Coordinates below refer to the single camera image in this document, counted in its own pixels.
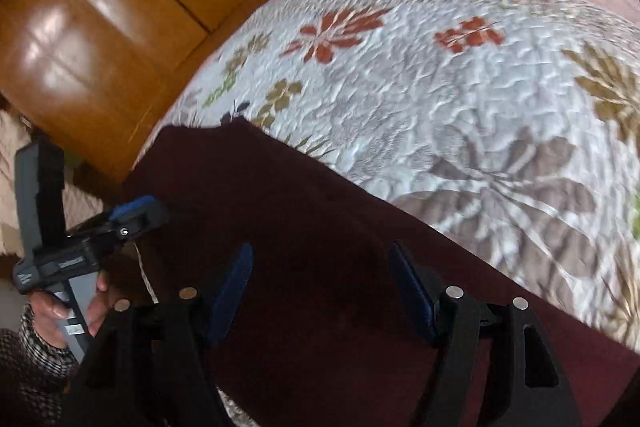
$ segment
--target metal pin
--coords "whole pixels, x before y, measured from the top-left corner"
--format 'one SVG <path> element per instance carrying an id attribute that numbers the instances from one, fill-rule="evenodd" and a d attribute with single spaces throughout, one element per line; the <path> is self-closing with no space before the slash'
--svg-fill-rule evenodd
<path id="1" fill-rule="evenodd" d="M 516 297 L 513 299 L 513 305 L 519 310 L 526 310 L 529 307 L 527 299 L 524 297 Z"/>
<path id="2" fill-rule="evenodd" d="M 180 296 L 180 299 L 188 301 L 189 299 L 193 299 L 196 295 L 198 295 L 198 290 L 191 286 L 187 286 L 187 288 L 182 288 L 178 295 Z"/>
<path id="3" fill-rule="evenodd" d="M 131 307 L 129 299 L 120 299 L 113 305 L 113 309 L 117 312 L 125 312 Z"/>
<path id="4" fill-rule="evenodd" d="M 460 299 L 465 294 L 460 286 L 449 286 L 445 291 L 452 299 Z"/>

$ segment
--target plaid shirt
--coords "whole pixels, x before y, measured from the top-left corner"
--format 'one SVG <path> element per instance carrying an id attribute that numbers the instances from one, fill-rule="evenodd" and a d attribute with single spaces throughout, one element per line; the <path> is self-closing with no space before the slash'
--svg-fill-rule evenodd
<path id="1" fill-rule="evenodd" d="M 0 367 L 15 382 L 26 410 L 37 415 L 34 420 L 55 425 L 76 359 L 68 349 L 52 347 L 36 333 L 30 304 L 24 307 L 18 333 L 0 330 Z"/>

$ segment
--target dark red garment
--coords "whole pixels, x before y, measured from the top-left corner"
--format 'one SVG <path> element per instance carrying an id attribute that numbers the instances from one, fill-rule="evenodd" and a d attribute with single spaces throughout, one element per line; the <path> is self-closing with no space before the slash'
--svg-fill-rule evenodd
<path id="1" fill-rule="evenodd" d="M 165 128 L 125 190 L 152 194 L 174 214 L 149 238 L 154 255 L 143 253 L 161 300 L 225 266 L 242 242 L 254 246 L 254 273 L 212 370 L 261 427 L 408 425 L 435 351 L 414 333 L 390 280 L 395 239 L 477 299 L 524 296 L 586 426 L 603 420 L 640 365 L 635 353 L 244 120 Z M 476 379 L 466 425 L 482 386 Z"/>

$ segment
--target quilted bedspread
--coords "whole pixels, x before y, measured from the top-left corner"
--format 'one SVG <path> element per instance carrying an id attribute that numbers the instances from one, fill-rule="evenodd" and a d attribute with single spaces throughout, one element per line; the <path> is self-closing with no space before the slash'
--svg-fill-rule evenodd
<path id="1" fill-rule="evenodd" d="M 147 147 L 244 116 L 638 350 L 636 71 L 582 0 L 274 0 Z"/>

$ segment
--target human hand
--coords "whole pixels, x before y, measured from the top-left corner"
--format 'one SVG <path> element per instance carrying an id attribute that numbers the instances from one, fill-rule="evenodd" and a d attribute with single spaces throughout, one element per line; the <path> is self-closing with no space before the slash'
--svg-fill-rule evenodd
<path id="1" fill-rule="evenodd" d="M 122 298 L 121 293 L 109 285 L 107 272 L 101 271 L 96 281 L 95 295 L 86 310 L 85 318 L 92 336 L 100 329 L 113 305 Z M 66 319 L 68 308 L 53 295 L 36 291 L 30 297 L 33 309 L 33 328 L 41 338 L 53 347 L 63 349 L 66 340 L 56 325 L 56 320 Z"/>

